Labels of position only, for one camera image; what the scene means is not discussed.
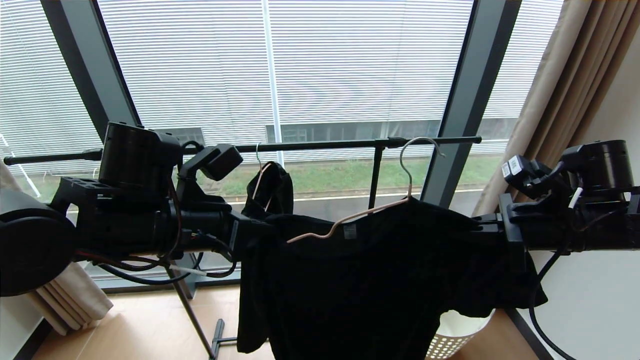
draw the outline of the laundry basket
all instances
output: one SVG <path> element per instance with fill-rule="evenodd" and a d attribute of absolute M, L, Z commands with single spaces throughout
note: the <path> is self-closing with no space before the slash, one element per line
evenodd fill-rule
<path fill-rule="evenodd" d="M 440 317 L 440 327 L 431 339 L 426 359 L 448 359 L 489 323 L 495 310 L 486 318 L 468 318 L 457 311 Z"/>

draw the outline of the beige curtain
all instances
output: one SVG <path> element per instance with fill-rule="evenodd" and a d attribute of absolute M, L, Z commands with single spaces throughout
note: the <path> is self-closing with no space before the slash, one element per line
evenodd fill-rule
<path fill-rule="evenodd" d="M 3 188 L 20 191 L 15 178 L 0 160 L 0 191 Z M 77 263 L 69 264 L 57 278 L 26 297 L 61 335 L 104 318 L 113 307 L 104 291 Z"/>
<path fill-rule="evenodd" d="M 552 166 L 580 143 L 636 34 L 639 11 L 637 0 L 564 2 L 501 163 L 522 154 Z M 493 213 L 505 191 L 525 200 L 498 168 L 474 214 Z"/>

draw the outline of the brown curtain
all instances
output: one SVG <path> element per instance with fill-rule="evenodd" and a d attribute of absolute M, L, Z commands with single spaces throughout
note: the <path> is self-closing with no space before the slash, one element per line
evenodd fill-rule
<path fill-rule="evenodd" d="M 553 165 L 580 139 L 616 75 L 640 23 L 637 0 L 566 0 L 503 161 L 522 154 Z M 474 214 L 492 213 L 510 187 L 497 168 Z"/>
<path fill-rule="evenodd" d="M 20 191 L 20 186 L 0 160 L 0 191 L 3 189 Z M 104 318 L 113 307 L 104 291 L 77 263 L 69 264 L 50 283 L 25 296 L 61 335 Z"/>

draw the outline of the hanging black garment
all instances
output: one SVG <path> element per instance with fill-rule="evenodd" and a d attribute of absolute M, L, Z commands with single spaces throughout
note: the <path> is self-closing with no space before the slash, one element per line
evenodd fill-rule
<path fill-rule="evenodd" d="M 484 317 L 528 307 L 537 281 L 528 255 L 528 271 L 514 274 L 506 244 L 460 240 L 476 221 L 413 198 L 324 240 L 286 243 L 326 234 L 331 222 L 299 215 L 266 222 L 277 235 L 255 244 L 252 271 L 243 272 L 243 290 L 253 292 L 241 294 L 238 349 L 255 350 L 240 344 L 257 348 L 268 337 L 278 360 L 422 360 L 442 313 Z M 546 301 L 539 292 L 536 303 Z M 251 316 L 261 323 L 243 327 Z"/>
<path fill-rule="evenodd" d="M 273 161 L 266 163 L 260 173 L 249 182 L 246 187 L 247 199 L 242 214 L 246 217 L 264 220 L 273 214 L 293 213 L 293 182 L 291 176 L 280 164 Z M 256 184 L 260 179 L 258 190 Z M 257 259 L 256 243 L 249 243 L 240 260 L 240 278 L 251 279 L 255 272 L 254 263 Z M 257 350 L 267 339 L 266 319 L 259 313 L 259 308 L 254 306 L 253 284 L 247 281 L 240 283 L 240 308 L 244 309 L 239 314 L 237 349 L 240 352 L 253 352 Z"/>

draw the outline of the lawn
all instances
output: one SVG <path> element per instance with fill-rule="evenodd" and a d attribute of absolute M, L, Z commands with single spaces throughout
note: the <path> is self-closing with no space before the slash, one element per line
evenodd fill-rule
<path fill-rule="evenodd" d="M 407 169 L 413 176 L 415 189 L 422 187 L 428 160 L 429 158 L 420 158 L 405 161 Z M 483 187 L 491 178 L 499 161 L 500 156 L 469 157 L 458 186 Z M 293 179 L 294 191 L 298 197 L 322 197 L 329 196 L 331 193 L 368 193 L 371 186 L 373 168 L 371 160 L 288 163 L 286 166 Z M 220 182 L 200 176 L 198 183 L 207 193 L 222 195 L 229 201 L 234 201 L 234 198 L 240 200 L 246 195 L 246 185 L 257 171 L 257 165 L 242 165 Z M 34 195 L 24 178 L 18 180 L 23 190 Z M 33 176 L 31 180 L 42 193 L 39 200 L 48 202 L 53 198 L 60 178 L 39 175 Z M 402 171 L 398 160 L 382 161 L 378 181 L 380 193 L 401 192 L 406 189 L 407 184 L 407 176 Z"/>

